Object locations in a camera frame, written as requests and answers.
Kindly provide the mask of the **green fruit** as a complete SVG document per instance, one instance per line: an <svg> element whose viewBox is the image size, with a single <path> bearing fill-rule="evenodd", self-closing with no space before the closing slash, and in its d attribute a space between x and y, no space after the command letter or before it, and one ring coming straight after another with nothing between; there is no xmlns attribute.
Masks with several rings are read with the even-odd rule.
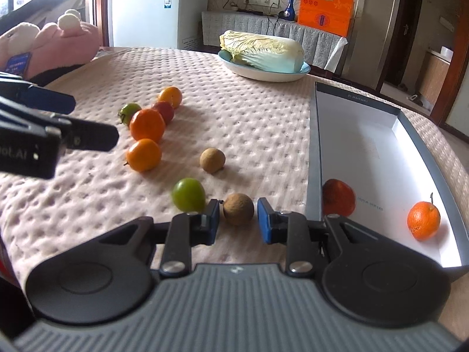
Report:
<svg viewBox="0 0 469 352"><path fill-rule="evenodd" d="M203 185L194 178L179 180L172 189L172 202L182 212L202 212L206 205Z"/></svg>
<svg viewBox="0 0 469 352"><path fill-rule="evenodd" d="M118 112L120 122L126 126L130 124L132 117L142 108L137 103L127 103Z"/></svg>

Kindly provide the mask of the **brown longan fruit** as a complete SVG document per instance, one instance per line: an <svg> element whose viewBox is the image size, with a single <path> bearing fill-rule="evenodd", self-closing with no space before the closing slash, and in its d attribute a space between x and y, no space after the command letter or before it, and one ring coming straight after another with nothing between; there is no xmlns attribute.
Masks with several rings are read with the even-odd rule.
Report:
<svg viewBox="0 0 469 352"><path fill-rule="evenodd" d="M228 224L244 226L254 217L254 204L248 195L233 193L223 201L222 211Z"/></svg>
<svg viewBox="0 0 469 352"><path fill-rule="evenodd" d="M217 148L207 148L200 154L200 167L210 174L222 169L225 162L225 154Z"/></svg>

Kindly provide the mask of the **red fruit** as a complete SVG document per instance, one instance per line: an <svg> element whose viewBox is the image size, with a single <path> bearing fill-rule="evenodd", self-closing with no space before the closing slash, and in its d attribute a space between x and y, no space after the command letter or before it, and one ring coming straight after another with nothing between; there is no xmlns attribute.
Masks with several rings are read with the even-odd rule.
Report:
<svg viewBox="0 0 469 352"><path fill-rule="evenodd" d="M156 102L152 105L152 109L157 111L163 118L166 125L172 122L174 118L174 109L168 102Z"/></svg>
<svg viewBox="0 0 469 352"><path fill-rule="evenodd" d="M324 215L339 214L348 217L355 211L355 192L343 181L327 180L322 187L322 194Z"/></svg>

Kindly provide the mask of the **large orange mandarin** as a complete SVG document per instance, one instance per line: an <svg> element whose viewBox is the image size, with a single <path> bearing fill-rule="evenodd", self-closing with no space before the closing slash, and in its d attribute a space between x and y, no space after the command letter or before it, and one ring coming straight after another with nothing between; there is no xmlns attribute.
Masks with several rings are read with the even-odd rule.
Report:
<svg viewBox="0 0 469 352"><path fill-rule="evenodd" d="M162 115L153 109L142 109L130 120L130 134L135 141L150 139L159 143L163 138L166 124Z"/></svg>

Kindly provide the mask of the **small orange kumquat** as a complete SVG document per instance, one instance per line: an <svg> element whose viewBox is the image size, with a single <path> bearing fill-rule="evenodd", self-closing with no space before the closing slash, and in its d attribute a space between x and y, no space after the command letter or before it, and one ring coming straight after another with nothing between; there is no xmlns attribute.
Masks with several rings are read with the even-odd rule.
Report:
<svg viewBox="0 0 469 352"><path fill-rule="evenodd" d="M170 86L164 88L160 94L157 97L157 101L160 102L166 102L172 106L172 108L175 110L177 109L183 99L183 94L182 91L175 86Z"/></svg>
<svg viewBox="0 0 469 352"><path fill-rule="evenodd" d="M158 166L162 150L155 141L144 138L134 143L126 152L126 163L136 172L147 172Z"/></svg>

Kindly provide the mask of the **grey white cardboard box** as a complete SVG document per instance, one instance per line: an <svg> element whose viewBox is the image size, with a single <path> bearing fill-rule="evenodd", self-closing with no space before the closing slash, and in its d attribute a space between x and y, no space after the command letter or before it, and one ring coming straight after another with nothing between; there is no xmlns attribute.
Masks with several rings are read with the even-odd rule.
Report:
<svg viewBox="0 0 469 352"><path fill-rule="evenodd" d="M322 216L322 187L341 180L355 193L350 218L432 258L452 280L468 272L468 230L435 158L400 109L317 82L310 101L308 189L305 214ZM407 215L432 202L440 229L416 240Z"/></svg>

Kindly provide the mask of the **stemmed mandarin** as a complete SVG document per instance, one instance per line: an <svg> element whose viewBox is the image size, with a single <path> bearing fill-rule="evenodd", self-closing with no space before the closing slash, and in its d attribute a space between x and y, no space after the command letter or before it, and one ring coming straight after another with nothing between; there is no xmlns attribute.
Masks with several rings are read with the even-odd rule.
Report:
<svg viewBox="0 0 469 352"><path fill-rule="evenodd" d="M440 212L433 203L433 194L430 201L416 203L407 216L407 226L412 236L419 242L434 237L440 229Z"/></svg>

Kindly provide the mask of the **wooden kitchen cabinet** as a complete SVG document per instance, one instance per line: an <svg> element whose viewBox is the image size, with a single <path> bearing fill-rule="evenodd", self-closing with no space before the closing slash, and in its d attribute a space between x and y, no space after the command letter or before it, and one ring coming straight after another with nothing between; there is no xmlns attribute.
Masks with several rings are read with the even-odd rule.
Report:
<svg viewBox="0 0 469 352"><path fill-rule="evenodd" d="M429 111L434 108L438 100L451 64L452 51L444 47L441 49L443 54L430 48L426 50L417 78L417 94L423 106Z"/></svg>

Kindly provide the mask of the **pink plush toy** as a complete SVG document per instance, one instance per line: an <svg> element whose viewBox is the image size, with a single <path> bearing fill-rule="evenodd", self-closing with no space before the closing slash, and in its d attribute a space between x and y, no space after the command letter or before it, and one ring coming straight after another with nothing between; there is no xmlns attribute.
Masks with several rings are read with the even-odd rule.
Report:
<svg viewBox="0 0 469 352"><path fill-rule="evenodd" d="M67 10L42 28L22 22L1 35L1 70L41 87L92 61L100 47L98 28Z"/></svg>

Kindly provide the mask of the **red fruit on table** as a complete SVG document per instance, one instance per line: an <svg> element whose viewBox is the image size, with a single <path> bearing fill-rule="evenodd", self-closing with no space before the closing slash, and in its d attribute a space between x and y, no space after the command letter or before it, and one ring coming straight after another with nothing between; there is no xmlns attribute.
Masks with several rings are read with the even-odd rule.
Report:
<svg viewBox="0 0 469 352"><path fill-rule="evenodd" d="M172 122L174 118L174 109L168 102L156 102L152 105L152 109L157 111L163 118L166 125Z"/></svg>

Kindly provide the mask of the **pink quilted table cover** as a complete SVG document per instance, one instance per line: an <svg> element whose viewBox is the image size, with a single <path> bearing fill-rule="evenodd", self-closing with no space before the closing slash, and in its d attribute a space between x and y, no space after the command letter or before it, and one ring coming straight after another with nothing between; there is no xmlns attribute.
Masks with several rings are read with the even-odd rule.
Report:
<svg viewBox="0 0 469 352"><path fill-rule="evenodd" d="M149 106L175 85L183 102L160 143L162 161L138 173L125 162L133 138L120 126L109 153L69 151L51 180L1 175L1 236L20 284L42 261L140 216L158 222L177 212L171 191L197 179L209 199L241 192L277 210L305 214L313 76L263 83L230 72L214 54L134 48L94 60L54 81L76 98L80 119L118 124L128 102ZM425 117L400 109L429 149L468 224L468 174ZM225 165L210 174L200 154L220 149Z"/></svg>

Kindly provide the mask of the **white chest freezer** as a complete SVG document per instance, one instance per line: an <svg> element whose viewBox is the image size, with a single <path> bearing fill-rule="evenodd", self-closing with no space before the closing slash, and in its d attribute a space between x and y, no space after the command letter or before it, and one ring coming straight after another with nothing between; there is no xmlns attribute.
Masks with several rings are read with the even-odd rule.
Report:
<svg viewBox="0 0 469 352"><path fill-rule="evenodd" d="M198 50L208 0L111 0L110 44Z"/></svg>

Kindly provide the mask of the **white blue plate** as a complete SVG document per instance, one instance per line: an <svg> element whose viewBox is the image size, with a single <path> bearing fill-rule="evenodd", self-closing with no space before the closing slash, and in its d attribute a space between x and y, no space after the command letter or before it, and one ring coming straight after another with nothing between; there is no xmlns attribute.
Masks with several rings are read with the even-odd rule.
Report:
<svg viewBox="0 0 469 352"><path fill-rule="evenodd" d="M311 71L311 67L304 62L299 72L296 73L282 73L282 72L267 72L261 69L251 67L249 65L238 65L232 62L232 56L226 50L218 52L219 59L222 60L224 66L233 73L245 77L247 79L271 82L271 83L286 83L293 82L303 78Z"/></svg>

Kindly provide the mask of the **napa cabbage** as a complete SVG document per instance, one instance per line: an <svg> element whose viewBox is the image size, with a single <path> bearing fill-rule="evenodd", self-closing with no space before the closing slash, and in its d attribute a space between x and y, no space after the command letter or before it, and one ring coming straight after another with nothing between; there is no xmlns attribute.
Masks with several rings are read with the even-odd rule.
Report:
<svg viewBox="0 0 469 352"><path fill-rule="evenodd" d="M227 30L219 42L232 63L266 72L298 73L305 61L302 46L290 38Z"/></svg>

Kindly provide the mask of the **cloth covered TV cabinet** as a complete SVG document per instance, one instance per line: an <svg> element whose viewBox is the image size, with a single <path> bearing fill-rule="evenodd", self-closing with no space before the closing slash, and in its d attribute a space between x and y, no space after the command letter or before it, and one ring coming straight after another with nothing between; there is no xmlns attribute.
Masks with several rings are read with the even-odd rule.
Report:
<svg viewBox="0 0 469 352"><path fill-rule="evenodd" d="M295 21L254 15L251 13L204 11L203 43L218 46L219 37L228 30L286 37L300 43L309 65L334 72L348 40L320 29L302 26Z"/></svg>

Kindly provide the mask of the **blue glass bottle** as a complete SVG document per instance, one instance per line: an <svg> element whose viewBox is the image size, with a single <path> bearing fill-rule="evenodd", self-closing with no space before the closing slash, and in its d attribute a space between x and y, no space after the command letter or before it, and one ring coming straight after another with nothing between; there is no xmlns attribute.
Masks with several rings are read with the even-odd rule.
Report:
<svg viewBox="0 0 469 352"><path fill-rule="evenodd" d="M296 12L295 12L295 9L294 9L294 3L295 3L295 0L288 0L288 5L286 6L286 8L282 12L282 17L286 21L294 21L295 20Z"/></svg>

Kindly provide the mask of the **orange gift bag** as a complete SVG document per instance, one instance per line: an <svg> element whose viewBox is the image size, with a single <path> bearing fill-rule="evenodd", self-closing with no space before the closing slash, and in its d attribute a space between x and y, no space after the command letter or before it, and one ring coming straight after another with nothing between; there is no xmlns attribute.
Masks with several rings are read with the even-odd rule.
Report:
<svg viewBox="0 0 469 352"><path fill-rule="evenodd" d="M298 23L346 37L354 13L354 0L300 0Z"/></svg>

